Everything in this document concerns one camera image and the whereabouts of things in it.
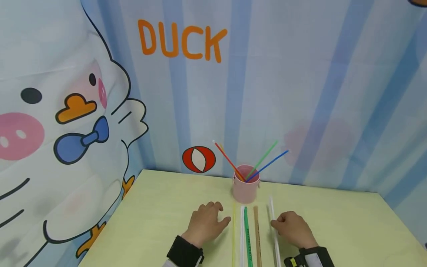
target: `wrist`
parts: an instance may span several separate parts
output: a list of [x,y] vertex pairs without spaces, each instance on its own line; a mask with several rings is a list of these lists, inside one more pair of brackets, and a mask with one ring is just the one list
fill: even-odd
[[181,237],[186,240],[188,243],[192,244],[196,248],[200,249],[202,248],[203,242],[200,238],[196,237],[195,235],[185,232],[181,235]]
[[318,246],[319,244],[317,244],[316,240],[314,240],[311,242],[307,242],[306,244],[303,244],[301,247],[299,247],[299,249],[311,249]]

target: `blue straw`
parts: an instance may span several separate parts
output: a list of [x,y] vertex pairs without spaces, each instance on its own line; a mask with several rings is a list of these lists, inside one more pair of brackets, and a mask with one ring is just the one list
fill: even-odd
[[259,174],[260,172],[262,172],[265,168],[267,168],[268,166],[270,166],[271,163],[275,162],[278,158],[280,158],[281,156],[285,155],[286,153],[288,153],[289,150],[286,150],[285,152],[281,153],[280,155],[278,155],[277,157],[275,157],[272,161],[270,161],[269,163],[267,163],[267,165],[265,165],[264,167],[261,168],[261,170],[255,172],[249,179],[246,180],[246,182],[249,182],[252,178],[254,178],[257,174]]

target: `black wristband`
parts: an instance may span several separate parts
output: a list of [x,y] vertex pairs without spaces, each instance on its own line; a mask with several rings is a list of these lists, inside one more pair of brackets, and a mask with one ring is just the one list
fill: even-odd
[[310,254],[317,254],[323,267],[334,267],[332,259],[329,256],[328,250],[325,247],[317,246],[310,249],[300,249],[300,255],[305,257]]
[[199,264],[201,264],[205,258],[203,249],[188,243],[179,235],[176,236],[167,257],[178,267],[195,267],[199,260]]

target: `pink pencil holder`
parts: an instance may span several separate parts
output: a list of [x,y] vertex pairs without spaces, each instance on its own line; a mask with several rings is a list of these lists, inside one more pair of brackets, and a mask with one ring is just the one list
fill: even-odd
[[[240,165],[237,167],[238,171],[245,178],[253,169],[253,166],[250,165]],[[256,173],[258,170],[254,170],[251,176]],[[255,201],[257,197],[257,189],[260,186],[260,175],[257,174],[254,178],[252,178],[249,183],[242,182],[238,177],[236,172],[233,175],[233,197],[239,203],[242,204],[250,204]]]

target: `tabletop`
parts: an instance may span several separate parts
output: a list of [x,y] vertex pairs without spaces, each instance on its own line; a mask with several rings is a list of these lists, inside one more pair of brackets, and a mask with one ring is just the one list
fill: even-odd
[[[233,216],[231,184],[230,178],[143,170],[79,266],[162,266],[200,204],[220,201],[224,211],[219,219]],[[247,205],[254,266],[254,205],[259,209],[262,265],[275,266],[269,196],[276,216],[295,211],[307,221],[337,267],[427,266],[427,252],[380,195],[269,182],[260,183],[256,201]],[[234,215],[235,266],[240,259],[240,206]],[[231,266],[232,233],[231,222],[203,247],[204,267]],[[282,262],[298,254],[281,238],[279,246]]]

